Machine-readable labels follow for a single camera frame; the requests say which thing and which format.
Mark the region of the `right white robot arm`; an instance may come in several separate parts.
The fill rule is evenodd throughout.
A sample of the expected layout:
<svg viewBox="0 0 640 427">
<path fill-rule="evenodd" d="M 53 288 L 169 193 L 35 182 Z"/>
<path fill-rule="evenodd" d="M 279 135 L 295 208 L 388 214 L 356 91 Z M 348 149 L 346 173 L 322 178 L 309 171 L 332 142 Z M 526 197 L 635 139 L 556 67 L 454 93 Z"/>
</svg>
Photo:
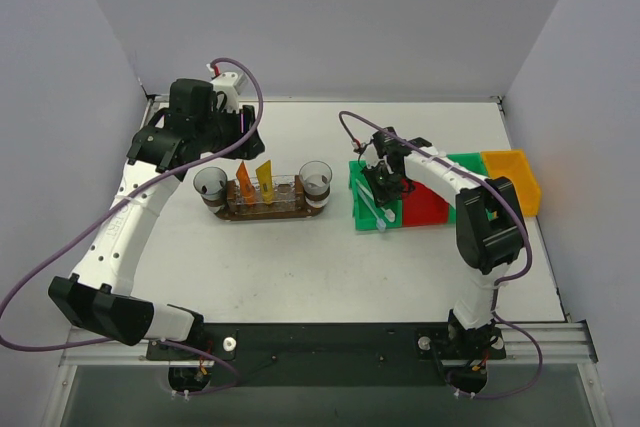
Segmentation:
<svg viewBox="0 0 640 427">
<path fill-rule="evenodd" d="M 509 281 L 509 266 L 521 252 L 531 255 L 513 183 L 475 174 L 425 139 L 405 140 L 392 128 L 376 132 L 354 150 L 364 158 L 363 176 L 376 206 L 384 207 L 420 184 L 454 208 L 456 246 L 467 265 L 468 282 L 450 311 L 450 329 L 458 336 L 487 335 L 495 322 L 499 288 Z"/>
</svg>

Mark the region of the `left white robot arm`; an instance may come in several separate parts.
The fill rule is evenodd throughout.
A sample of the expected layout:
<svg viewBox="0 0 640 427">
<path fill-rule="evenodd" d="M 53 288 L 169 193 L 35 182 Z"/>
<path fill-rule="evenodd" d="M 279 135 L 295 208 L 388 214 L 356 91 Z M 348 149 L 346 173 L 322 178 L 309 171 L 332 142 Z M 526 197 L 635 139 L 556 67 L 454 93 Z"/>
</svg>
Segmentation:
<svg viewBox="0 0 640 427">
<path fill-rule="evenodd" d="M 125 345 L 167 339 L 187 359 L 202 352 L 201 315 L 131 293 L 154 225 L 190 163 L 204 153 L 252 160 L 263 152 L 255 108 L 239 103 L 247 82 L 238 72 L 217 74 L 209 82 L 178 79 L 167 106 L 134 135 L 112 202 L 114 215 L 101 223 L 70 276 L 55 277 L 48 289 L 73 326 Z"/>
</svg>

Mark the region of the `dark smoked plastic cup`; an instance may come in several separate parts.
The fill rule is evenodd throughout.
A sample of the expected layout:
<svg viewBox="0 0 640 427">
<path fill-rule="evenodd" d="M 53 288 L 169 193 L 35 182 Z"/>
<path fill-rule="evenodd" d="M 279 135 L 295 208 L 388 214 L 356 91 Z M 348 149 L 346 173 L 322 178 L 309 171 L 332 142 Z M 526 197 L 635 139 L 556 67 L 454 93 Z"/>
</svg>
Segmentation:
<svg viewBox="0 0 640 427">
<path fill-rule="evenodd" d="M 217 214 L 227 206 L 228 178 L 218 167 L 201 169 L 193 179 L 193 186 L 209 210 Z"/>
</svg>

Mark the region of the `yellow toothpaste tube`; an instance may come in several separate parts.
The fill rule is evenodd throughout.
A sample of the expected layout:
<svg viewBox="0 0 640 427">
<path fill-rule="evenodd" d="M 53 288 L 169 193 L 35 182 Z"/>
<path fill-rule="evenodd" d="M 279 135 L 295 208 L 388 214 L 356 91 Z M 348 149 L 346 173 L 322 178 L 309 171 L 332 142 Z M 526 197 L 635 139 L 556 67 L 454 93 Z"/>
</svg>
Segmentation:
<svg viewBox="0 0 640 427">
<path fill-rule="evenodd" d="M 256 168 L 256 178 L 259 182 L 262 201 L 265 204 L 271 204 L 274 201 L 274 187 L 272 176 L 272 163 L 267 160 Z"/>
</svg>

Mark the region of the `clear acrylic toothbrush holder rack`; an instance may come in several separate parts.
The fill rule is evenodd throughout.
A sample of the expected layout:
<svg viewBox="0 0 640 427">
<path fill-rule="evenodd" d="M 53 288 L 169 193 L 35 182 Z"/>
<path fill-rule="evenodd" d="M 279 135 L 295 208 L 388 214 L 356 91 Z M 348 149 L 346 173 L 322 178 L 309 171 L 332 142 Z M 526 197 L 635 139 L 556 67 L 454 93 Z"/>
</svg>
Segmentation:
<svg viewBox="0 0 640 427">
<path fill-rule="evenodd" d="M 255 188 L 255 204 L 246 205 L 239 189 L 237 179 L 227 183 L 227 205 L 229 211 L 238 215 L 271 215 L 295 211 L 299 206 L 301 190 L 296 186 L 298 178 L 293 175 L 273 176 L 274 201 L 265 204 L 262 201 L 259 182 L 250 177 Z"/>
</svg>

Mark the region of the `white toothbrush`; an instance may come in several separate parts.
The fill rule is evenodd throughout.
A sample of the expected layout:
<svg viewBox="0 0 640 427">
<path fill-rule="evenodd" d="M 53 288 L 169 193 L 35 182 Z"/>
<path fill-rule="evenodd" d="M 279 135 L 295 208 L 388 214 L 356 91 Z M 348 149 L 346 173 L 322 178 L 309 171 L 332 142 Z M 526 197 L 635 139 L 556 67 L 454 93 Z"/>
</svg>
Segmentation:
<svg viewBox="0 0 640 427">
<path fill-rule="evenodd" d="M 360 181 L 360 180 L 356 180 L 356 185 L 358 187 L 358 189 L 360 190 L 360 192 L 366 197 L 368 198 L 370 201 L 375 202 L 373 193 L 364 186 L 364 184 Z M 384 217 L 386 218 L 387 221 L 389 222 L 394 222 L 396 219 L 395 213 L 386 207 L 378 207 L 378 210 L 380 210 L 383 214 Z"/>
</svg>

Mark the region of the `orange toothpaste tube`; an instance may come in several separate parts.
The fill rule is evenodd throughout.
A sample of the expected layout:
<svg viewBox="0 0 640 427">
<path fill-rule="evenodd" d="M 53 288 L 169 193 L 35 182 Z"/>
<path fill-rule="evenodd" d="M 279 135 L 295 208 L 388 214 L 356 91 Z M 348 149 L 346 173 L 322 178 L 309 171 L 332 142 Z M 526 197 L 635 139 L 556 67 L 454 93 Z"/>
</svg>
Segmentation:
<svg viewBox="0 0 640 427">
<path fill-rule="evenodd" d="M 236 171 L 241 196 L 246 205 L 255 204 L 255 188 L 250 180 L 245 162 L 242 161 Z"/>
</svg>

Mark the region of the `light blue toothbrush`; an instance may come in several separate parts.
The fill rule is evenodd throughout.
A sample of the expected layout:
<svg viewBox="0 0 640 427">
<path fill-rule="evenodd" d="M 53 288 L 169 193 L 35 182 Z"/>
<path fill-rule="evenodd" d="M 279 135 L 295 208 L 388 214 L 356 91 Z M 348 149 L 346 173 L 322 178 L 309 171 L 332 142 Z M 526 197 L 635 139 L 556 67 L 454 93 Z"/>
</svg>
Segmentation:
<svg viewBox="0 0 640 427">
<path fill-rule="evenodd" d="M 376 208 L 371 204 L 370 196 L 367 194 L 366 189 L 361 185 L 359 181 L 356 182 L 356 186 L 359 198 L 362 200 L 366 208 L 375 219 L 376 229 L 379 232 L 384 232 L 386 230 L 386 222 L 378 215 Z"/>
</svg>

